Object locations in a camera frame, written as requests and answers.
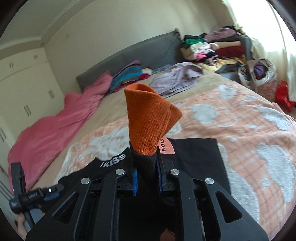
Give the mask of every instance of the metal screw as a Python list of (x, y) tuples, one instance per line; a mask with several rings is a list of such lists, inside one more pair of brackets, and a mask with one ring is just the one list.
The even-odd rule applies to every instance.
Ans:
[(82, 184), (88, 184), (89, 181), (90, 181), (90, 179), (88, 177), (84, 177), (84, 178), (81, 179)]
[(208, 177), (205, 179), (205, 182), (209, 185), (212, 185), (214, 183), (214, 180), (212, 178)]
[(170, 172), (173, 175), (179, 175), (180, 174), (180, 171), (178, 169), (172, 169)]
[(124, 172), (125, 172), (125, 170), (123, 170), (123, 169), (117, 169), (117, 170), (116, 170), (116, 174), (117, 174), (117, 175), (123, 175)]

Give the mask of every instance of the orange sock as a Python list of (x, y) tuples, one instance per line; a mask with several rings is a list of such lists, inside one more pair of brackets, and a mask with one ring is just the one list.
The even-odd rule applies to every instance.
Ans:
[(182, 117), (182, 112), (145, 84), (131, 84), (124, 93), (133, 149), (139, 154), (152, 156), (160, 138)]

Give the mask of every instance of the yellow cloth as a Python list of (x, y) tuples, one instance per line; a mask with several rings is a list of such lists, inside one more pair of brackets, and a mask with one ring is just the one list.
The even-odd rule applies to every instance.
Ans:
[(221, 69), (221, 67), (223, 65), (232, 65), (232, 64), (237, 64), (237, 62), (240, 62), (241, 64), (245, 64), (246, 63), (246, 57), (245, 55), (243, 55), (240, 58), (228, 58), (228, 59), (219, 59), (219, 62), (217, 64), (217, 66), (209, 66), (207, 64), (202, 64), (202, 63), (198, 63), (197, 65), (203, 69), (207, 69), (211, 72), (216, 72), (219, 69)]

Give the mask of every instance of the red bag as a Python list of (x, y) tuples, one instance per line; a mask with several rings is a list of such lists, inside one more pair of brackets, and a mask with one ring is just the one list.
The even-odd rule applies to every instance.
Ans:
[(292, 112), (292, 107), (296, 102), (289, 101), (288, 83), (286, 81), (281, 81), (281, 85), (276, 89), (275, 97), (277, 103), (283, 104), (289, 112)]

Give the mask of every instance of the green cloth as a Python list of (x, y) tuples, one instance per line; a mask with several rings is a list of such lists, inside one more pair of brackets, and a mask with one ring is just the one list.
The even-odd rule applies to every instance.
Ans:
[(207, 43), (204, 39), (186, 39), (185, 43), (189, 44), (189, 45), (193, 45), (196, 43)]

